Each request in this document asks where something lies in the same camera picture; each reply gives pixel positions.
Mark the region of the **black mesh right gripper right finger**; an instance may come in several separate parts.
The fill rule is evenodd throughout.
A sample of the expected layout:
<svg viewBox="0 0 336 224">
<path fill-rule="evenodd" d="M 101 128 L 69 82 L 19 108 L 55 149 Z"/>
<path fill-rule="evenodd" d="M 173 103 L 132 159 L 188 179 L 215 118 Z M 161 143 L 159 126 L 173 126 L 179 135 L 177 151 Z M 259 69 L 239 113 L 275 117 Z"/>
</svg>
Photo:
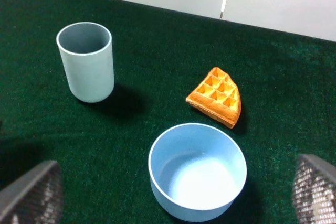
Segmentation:
<svg viewBox="0 0 336 224">
<path fill-rule="evenodd" d="M 292 204 L 299 223 L 335 223 L 335 166 L 313 154 L 299 155 Z"/>
</svg>

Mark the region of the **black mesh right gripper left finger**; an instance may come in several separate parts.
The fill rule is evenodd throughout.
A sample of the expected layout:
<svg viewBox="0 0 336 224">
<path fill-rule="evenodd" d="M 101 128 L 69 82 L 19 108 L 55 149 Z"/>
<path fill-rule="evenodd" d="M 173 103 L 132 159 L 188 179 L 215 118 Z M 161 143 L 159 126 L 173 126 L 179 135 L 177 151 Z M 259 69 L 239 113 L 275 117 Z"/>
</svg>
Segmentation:
<svg viewBox="0 0 336 224">
<path fill-rule="evenodd" d="M 60 223 L 63 177 L 57 161 L 43 161 L 1 190 L 1 223 Z"/>
</svg>

